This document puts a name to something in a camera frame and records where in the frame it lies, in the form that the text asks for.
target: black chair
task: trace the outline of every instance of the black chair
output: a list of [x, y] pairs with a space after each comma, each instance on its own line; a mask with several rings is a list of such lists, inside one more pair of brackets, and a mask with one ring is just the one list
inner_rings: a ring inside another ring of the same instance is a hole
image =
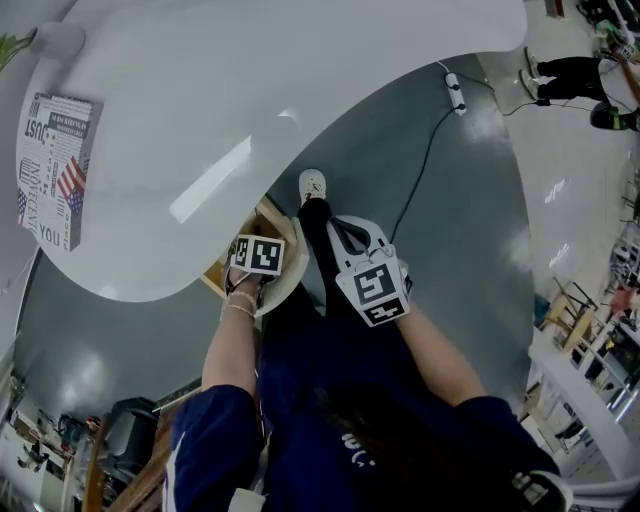
[[142, 470], [153, 451], [158, 414], [145, 398], [116, 402], [107, 418], [107, 435], [98, 466], [107, 475], [128, 485]]

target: wrist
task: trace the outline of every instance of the wrist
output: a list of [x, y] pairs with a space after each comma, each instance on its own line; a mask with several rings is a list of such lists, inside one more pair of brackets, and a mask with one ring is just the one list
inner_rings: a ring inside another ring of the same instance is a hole
[[255, 320], [255, 314], [257, 310], [256, 300], [252, 294], [235, 290], [227, 296], [222, 306], [222, 312], [220, 319], [225, 315], [227, 311], [242, 311]]
[[247, 279], [246, 281], [242, 281], [238, 286], [236, 286], [235, 291], [248, 293], [252, 297], [255, 297], [256, 295], [258, 295], [259, 287], [260, 287], [260, 283], [255, 283]]
[[409, 301], [409, 312], [406, 315], [402, 315], [396, 318], [394, 320], [395, 324], [397, 326], [406, 324], [409, 321], [409, 317], [413, 316], [412, 313], [414, 312], [415, 308], [417, 308], [417, 306], [413, 303], [413, 301]]

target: black cable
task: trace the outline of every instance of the black cable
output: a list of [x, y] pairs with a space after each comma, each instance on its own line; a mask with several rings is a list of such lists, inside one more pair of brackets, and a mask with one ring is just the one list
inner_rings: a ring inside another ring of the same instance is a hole
[[538, 105], [539, 107], [562, 107], [562, 108], [573, 108], [575, 110], [584, 110], [585, 112], [591, 112], [590, 109], [588, 108], [582, 108], [582, 107], [574, 107], [572, 105], [560, 105], [559, 103], [547, 103], [546, 100], [538, 100], [538, 101], [530, 101], [529, 103], [523, 103], [522, 105], [519, 105], [518, 107], [514, 108], [511, 112], [509, 112], [508, 114], [502, 114], [504, 117], [509, 117], [512, 116], [513, 114], [515, 114], [518, 110], [520, 110], [522, 107], [526, 107], [527, 105]]
[[482, 80], [477, 80], [476, 78], [471, 78], [470, 76], [463, 75], [462, 73], [460, 73], [458, 71], [451, 71], [451, 72], [447, 73], [447, 75], [449, 75], [449, 74], [454, 74], [454, 75], [461, 76], [462, 78], [465, 78], [465, 79], [469, 80], [470, 82], [475, 82], [477, 84], [484, 85], [487, 89], [490, 89], [493, 92], [496, 92], [496, 90], [493, 87], [491, 87], [488, 83], [483, 82]]
[[393, 227], [393, 232], [391, 234], [390, 243], [393, 243], [393, 241], [395, 240], [396, 233], [398, 231], [398, 227], [400, 226], [400, 222], [402, 222], [402, 219], [404, 218], [404, 215], [407, 213], [407, 210], [409, 209], [409, 204], [411, 204], [411, 199], [413, 199], [413, 196], [416, 193], [416, 190], [418, 189], [418, 185], [420, 184], [420, 180], [422, 179], [422, 175], [424, 174], [424, 171], [425, 171], [425, 169], [427, 167], [427, 160], [429, 159], [429, 153], [431, 152], [431, 145], [433, 144], [433, 139], [435, 138], [436, 133], [438, 133], [438, 128], [440, 128], [440, 125], [444, 122], [444, 120], [447, 117], [449, 117], [455, 111], [456, 111], [456, 109], [452, 108], [444, 116], [442, 116], [440, 121], [438, 121], [438, 123], [436, 124], [435, 128], [431, 132], [431, 138], [429, 139], [429, 144], [427, 144], [427, 151], [425, 152], [424, 158], [422, 159], [422, 167], [420, 168], [420, 174], [418, 174], [418, 178], [416, 179], [415, 183], [413, 184], [413, 188], [411, 189], [411, 193], [409, 194], [409, 198], [404, 203], [404, 206], [402, 207], [402, 211], [400, 212], [400, 215], [398, 216], [398, 220], [396, 220], [396, 224]]
[[527, 105], [537, 105], [537, 103], [535, 101], [530, 101], [529, 103], [523, 103], [522, 105], [514, 108], [511, 112], [509, 112], [508, 114], [502, 114], [504, 117], [509, 117], [512, 116], [513, 114], [515, 114], [518, 110], [520, 110], [522, 107], [526, 107]]
[[619, 62], [616, 61], [616, 65], [610, 67], [609, 69], [607, 69], [606, 71], [603, 71], [602, 73], [600, 73], [600, 76], [604, 76], [604, 75], [608, 75], [609, 73], [611, 73], [614, 69], [616, 69], [618, 66], [620, 65]]

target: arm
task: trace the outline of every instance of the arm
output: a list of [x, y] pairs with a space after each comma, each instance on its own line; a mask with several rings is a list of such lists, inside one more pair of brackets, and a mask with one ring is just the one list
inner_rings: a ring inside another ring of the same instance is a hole
[[456, 406], [485, 395], [469, 362], [418, 306], [411, 304], [411, 312], [396, 323], [424, 383], [436, 396]]
[[[255, 296], [258, 284], [249, 280], [240, 283], [237, 290]], [[234, 295], [229, 305], [252, 311], [245, 297]], [[212, 386], [230, 384], [256, 394], [256, 352], [254, 346], [253, 317], [244, 311], [227, 307], [216, 331], [202, 370], [202, 391]]]

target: foot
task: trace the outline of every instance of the foot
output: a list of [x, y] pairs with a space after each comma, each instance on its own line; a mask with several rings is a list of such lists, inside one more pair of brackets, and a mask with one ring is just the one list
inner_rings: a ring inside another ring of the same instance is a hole
[[302, 204], [316, 197], [320, 199], [327, 198], [327, 182], [324, 179], [324, 175], [317, 169], [302, 171], [298, 179], [298, 187]]
[[538, 60], [533, 56], [528, 46], [524, 47], [524, 56], [527, 58], [527, 65], [529, 66], [529, 74], [533, 78], [540, 78], [538, 73]]
[[531, 99], [533, 101], [538, 101], [540, 99], [540, 97], [538, 96], [538, 82], [531, 78], [531, 75], [524, 69], [520, 70], [520, 81], [529, 93], [529, 96], [531, 96]]

